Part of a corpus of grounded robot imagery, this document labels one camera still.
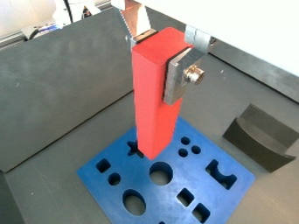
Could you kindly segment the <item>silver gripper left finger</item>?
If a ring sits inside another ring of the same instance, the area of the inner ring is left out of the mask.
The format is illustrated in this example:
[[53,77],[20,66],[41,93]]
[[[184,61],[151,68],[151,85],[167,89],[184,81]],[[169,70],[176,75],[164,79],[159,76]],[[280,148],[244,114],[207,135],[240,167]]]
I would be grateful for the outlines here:
[[145,6],[136,0],[111,0],[120,23],[124,27],[125,41],[129,47],[156,34],[152,28]]

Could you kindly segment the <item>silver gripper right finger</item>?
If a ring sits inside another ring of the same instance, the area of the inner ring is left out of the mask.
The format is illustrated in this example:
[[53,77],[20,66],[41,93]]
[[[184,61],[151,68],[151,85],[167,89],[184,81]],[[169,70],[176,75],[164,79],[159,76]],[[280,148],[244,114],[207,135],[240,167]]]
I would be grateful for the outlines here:
[[187,46],[168,61],[163,101],[173,105],[185,93],[187,84],[198,85],[204,76],[200,59],[216,45],[218,40],[198,28],[187,25],[184,30]]

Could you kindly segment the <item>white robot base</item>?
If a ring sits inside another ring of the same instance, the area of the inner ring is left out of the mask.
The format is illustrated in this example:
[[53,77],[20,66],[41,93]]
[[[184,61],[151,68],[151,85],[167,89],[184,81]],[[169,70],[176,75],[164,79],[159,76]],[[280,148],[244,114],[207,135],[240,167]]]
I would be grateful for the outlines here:
[[95,0],[53,0],[52,14],[57,25],[65,26],[100,13]]

